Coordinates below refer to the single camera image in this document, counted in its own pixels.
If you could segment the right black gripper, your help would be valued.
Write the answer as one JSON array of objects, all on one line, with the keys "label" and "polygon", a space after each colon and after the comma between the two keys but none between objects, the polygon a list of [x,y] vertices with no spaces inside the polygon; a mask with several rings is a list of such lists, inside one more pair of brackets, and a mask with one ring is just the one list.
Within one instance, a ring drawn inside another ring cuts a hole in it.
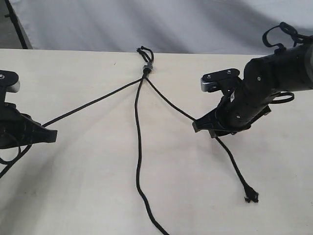
[{"label": "right black gripper", "polygon": [[250,128],[262,116],[271,112],[271,86],[262,81],[242,81],[231,92],[217,111],[212,110],[203,117],[193,121],[192,126],[197,133],[208,130],[212,138],[234,135],[233,131]]}]

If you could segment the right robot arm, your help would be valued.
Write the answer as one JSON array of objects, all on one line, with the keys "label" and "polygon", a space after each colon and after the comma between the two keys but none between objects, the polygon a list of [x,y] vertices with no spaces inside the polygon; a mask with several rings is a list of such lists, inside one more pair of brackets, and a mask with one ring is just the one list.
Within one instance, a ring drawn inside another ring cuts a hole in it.
[{"label": "right robot arm", "polygon": [[201,78],[203,92],[221,91],[223,96],[215,109],[193,121],[195,132],[209,131],[212,138],[236,134],[251,127],[269,114],[269,105],[280,104],[277,97],[313,88],[313,46],[302,44],[276,50],[272,55],[253,58],[244,68],[208,73]]}]

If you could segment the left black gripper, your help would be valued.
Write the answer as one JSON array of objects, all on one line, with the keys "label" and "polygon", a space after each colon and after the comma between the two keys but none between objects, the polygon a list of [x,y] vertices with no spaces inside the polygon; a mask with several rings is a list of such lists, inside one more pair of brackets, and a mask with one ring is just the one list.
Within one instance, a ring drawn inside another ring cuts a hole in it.
[{"label": "left black gripper", "polygon": [[20,113],[14,103],[5,102],[6,92],[0,93],[0,148],[8,149],[36,143],[53,143],[57,130],[43,127],[31,116]]}]

